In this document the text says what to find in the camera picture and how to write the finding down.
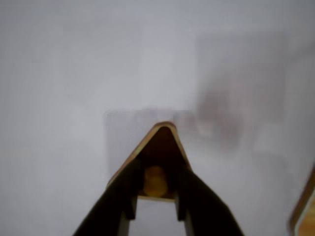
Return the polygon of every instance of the orange ball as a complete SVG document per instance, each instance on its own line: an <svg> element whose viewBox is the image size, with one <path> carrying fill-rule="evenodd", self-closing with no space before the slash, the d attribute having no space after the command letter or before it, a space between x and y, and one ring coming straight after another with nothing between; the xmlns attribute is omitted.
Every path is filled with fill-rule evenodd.
<svg viewBox="0 0 315 236"><path fill-rule="evenodd" d="M161 197L167 193L166 175L162 167L150 166L145 169L143 191L150 197Z"/></svg>

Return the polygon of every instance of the blurred object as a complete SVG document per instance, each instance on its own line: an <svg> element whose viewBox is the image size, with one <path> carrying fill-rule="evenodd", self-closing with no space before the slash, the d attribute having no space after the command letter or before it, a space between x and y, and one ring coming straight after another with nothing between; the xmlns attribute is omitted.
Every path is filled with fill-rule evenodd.
<svg viewBox="0 0 315 236"><path fill-rule="evenodd" d="M228 206L192 172L176 127L161 122L115 173L74 236L127 236L137 195L163 197L167 186L175 193L177 218L185 222L187 236L243 235Z"/></svg>
<svg viewBox="0 0 315 236"><path fill-rule="evenodd" d="M315 235L315 165L291 216L289 226L293 235Z"/></svg>
<svg viewBox="0 0 315 236"><path fill-rule="evenodd" d="M110 186L119 173L133 159L140 159L145 167L144 189L140 197L175 198L175 176L177 166L191 169L177 129L171 122L155 124L143 140L129 155L123 165L109 180Z"/></svg>

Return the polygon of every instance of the blurry background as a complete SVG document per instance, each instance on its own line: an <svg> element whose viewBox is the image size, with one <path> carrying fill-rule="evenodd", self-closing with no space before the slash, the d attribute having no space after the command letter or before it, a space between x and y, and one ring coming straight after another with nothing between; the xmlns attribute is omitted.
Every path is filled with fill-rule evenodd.
<svg viewBox="0 0 315 236"><path fill-rule="evenodd" d="M313 0L1 0L0 235L69 236L155 122L246 235L314 163ZM139 201L131 236L185 235Z"/></svg>

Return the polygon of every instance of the wooden triangle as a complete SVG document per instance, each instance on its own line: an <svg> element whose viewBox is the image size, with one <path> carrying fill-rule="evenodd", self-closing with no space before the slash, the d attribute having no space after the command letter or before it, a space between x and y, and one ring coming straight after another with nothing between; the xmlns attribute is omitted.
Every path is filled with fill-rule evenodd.
<svg viewBox="0 0 315 236"><path fill-rule="evenodd" d="M148 197L144 191L139 192L140 198L153 200L174 200L174 175L181 165L191 169L187 156L180 142L176 126L168 121L155 124L139 145L130 154L123 165L109 180L110 185L124 167L134 158L141 159L145 168L161 166L167 177L167 192L161 197Z"/></svg>

